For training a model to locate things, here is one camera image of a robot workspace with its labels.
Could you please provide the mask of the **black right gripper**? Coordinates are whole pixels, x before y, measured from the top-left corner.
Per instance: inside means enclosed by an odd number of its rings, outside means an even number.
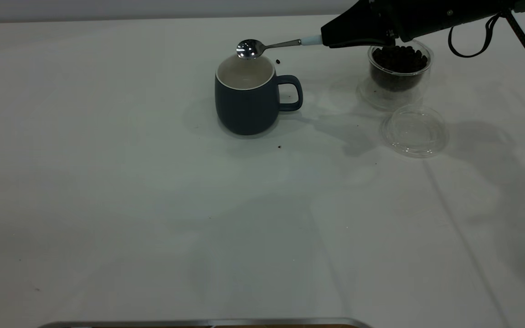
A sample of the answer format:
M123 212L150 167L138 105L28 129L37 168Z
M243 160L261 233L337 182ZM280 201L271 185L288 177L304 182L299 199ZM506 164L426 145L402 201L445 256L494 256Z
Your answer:
M419 36L494 16L513 0L359 0L321 29L329 48L395 46Z

